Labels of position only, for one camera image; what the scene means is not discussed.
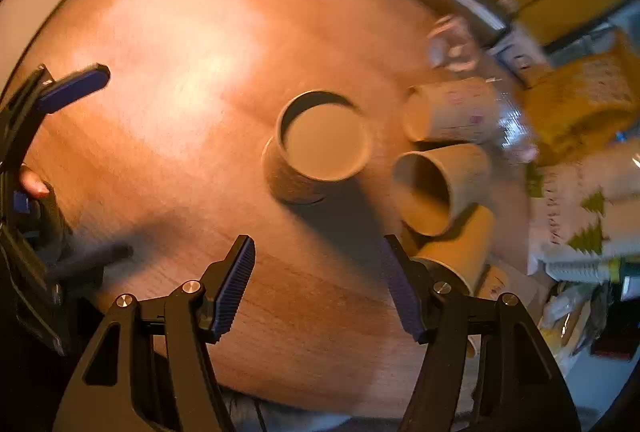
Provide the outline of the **person's hand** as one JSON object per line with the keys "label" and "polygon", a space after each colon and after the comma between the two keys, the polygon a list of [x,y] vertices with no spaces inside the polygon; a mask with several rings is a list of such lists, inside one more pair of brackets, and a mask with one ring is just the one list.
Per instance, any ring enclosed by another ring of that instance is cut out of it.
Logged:
{"label": "person's hand", "polygon": [[20,172],[18,172],[18,179],[23,187],[24,191],[35,199],[47,198],[50,194],[50,189],[47,184],[40,178],[40,176],[34,172],[26,164],[22,164]]}

